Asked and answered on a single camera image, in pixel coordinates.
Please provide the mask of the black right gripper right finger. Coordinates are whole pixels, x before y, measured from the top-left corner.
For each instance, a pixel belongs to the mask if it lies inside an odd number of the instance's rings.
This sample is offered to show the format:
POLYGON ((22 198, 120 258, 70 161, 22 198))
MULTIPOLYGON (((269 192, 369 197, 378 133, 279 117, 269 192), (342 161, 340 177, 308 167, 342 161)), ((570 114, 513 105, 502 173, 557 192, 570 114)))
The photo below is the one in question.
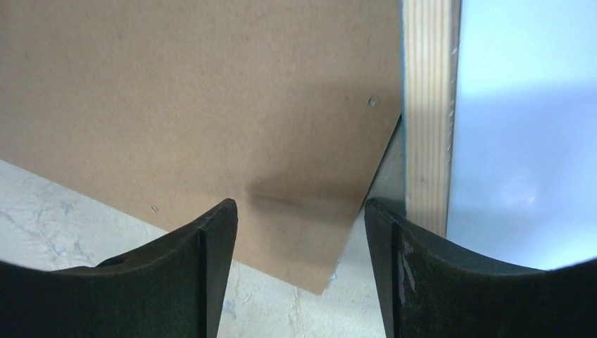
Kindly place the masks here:
POLYGON ((538 270, 499 261, 369 199, 364 223, 388 337, 595 337, 596 262, 538 270))

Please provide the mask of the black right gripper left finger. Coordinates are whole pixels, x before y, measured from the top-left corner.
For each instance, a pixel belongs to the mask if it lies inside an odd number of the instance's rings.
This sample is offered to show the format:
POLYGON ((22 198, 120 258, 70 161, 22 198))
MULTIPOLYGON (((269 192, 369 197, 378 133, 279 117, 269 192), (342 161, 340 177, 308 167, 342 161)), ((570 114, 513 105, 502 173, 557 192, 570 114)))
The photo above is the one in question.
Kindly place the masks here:
POLYGON ((216 337, 237 238, 225 199, 95 267, 1 263, 2 337, 216 337))

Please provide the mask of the blue wooden picture frame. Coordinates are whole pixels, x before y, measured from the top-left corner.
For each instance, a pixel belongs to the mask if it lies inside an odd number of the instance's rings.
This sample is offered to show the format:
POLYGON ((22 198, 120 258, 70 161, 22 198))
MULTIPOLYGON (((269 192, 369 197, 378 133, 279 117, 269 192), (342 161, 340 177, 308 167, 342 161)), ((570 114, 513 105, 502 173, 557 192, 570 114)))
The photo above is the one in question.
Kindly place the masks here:
POLYGON ((403 202, 406 217, 447 235, 461 1, 400 1, 400 116, 369 197, 403 202))

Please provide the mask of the hot air balloon photo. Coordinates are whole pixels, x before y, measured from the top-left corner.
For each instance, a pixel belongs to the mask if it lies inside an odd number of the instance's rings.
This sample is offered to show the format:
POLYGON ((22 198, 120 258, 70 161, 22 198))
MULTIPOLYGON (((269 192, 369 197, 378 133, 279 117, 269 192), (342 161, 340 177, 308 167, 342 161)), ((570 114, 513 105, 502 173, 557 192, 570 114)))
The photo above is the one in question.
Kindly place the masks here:
POLYGON ((464 1, 447 237, 542 270, 596 257, 596 1, 464 1))

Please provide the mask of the brown cardboard backing board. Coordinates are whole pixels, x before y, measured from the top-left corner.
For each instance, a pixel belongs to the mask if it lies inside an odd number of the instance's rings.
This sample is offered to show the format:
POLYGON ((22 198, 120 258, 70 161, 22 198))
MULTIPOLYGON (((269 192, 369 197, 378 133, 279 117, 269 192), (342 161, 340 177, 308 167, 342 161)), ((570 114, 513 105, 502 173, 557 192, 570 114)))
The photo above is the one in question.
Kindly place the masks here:
POLYGON ((397 1, 2 1, 1 158, 314 294, 401 109, 397 1))

